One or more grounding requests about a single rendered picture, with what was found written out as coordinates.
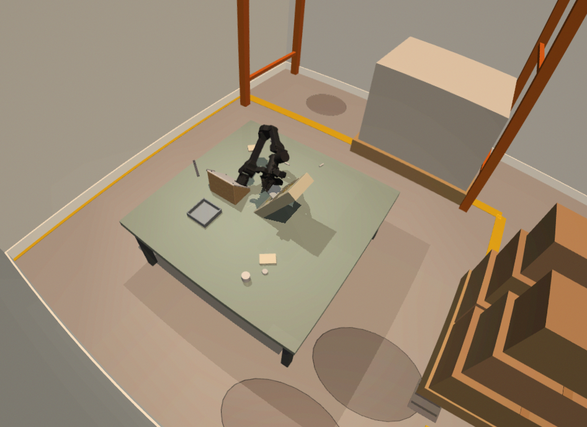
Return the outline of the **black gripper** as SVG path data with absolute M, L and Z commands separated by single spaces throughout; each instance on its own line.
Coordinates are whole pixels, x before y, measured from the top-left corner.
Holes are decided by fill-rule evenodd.
M 262 188 L 263 188 L 263 190 L 266 190 L 266 192 L 268 192 L 268 190 L 272 187 L 272 185 L 278 185 L 278 186 L 283 185 L 283 180 L 281 180 L 280 178 L 275 178 L 276 175 L 273 173 L 270 174 L 270 170 L 273 166 L 275 166 L 276 169 L 278 168 L 278 165 L 276 163 L 268 162 L 268 164 L 266 164 L 267 168 L 265 168 L 264 166 L 258 166 L 255 169 L 255 172 L 257 172 L 257 173 L 262 172 L 262 175 L 260 175 L 261 182 L 262 182 Z

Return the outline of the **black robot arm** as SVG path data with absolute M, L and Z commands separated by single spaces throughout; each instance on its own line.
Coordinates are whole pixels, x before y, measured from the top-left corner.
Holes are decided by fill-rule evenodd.
M 278 129 L 277 127 L 273 126 L 273 125 L 262 125 L 259 128 L 259 139 L 254 147 L 254 150 L 251 154 L 251 157 L 249 160 L 247 160 L 244 165 L 242 167 L 240 167 L 240 169 L 238 170 L 239 172 L 239 176 L 236 180 L 237 183 L 246 186 L 247 187 L 247 183 L 249 178 L 252 178 L 253 175 L 255 174 L 255 169 L 256 169 L 256 163 L 258 161 L 259 155 L 262 152 L 262 149 L 264 147 L 264 144 L 266 142 L 266 140 L 271 138 L 271 144 L 270 144 L 270 151 L 275 153 L 275 154 L 271 154 L 269 156 L 269 161 L 268 162 L 273 162 L 276 163 L 277 165 L 279 165 L 279 163 L 284 163 L 286 161 L 289 160 L 289 154 L 287 153 L 288 151 L 284 149 L 283 144 L 280 142 L 279 140 L 279 135 L 278 135 Z M 246 174 L 247 173 L 247 174 Z M 275 174 L 276 178 L 280 177 L 285 178 L 286 177 L 286 172 L 282 172 L 279 170 L 279 168 L 275 168 L 275 166 L 273 166 L 270 170 L 270 174 Z

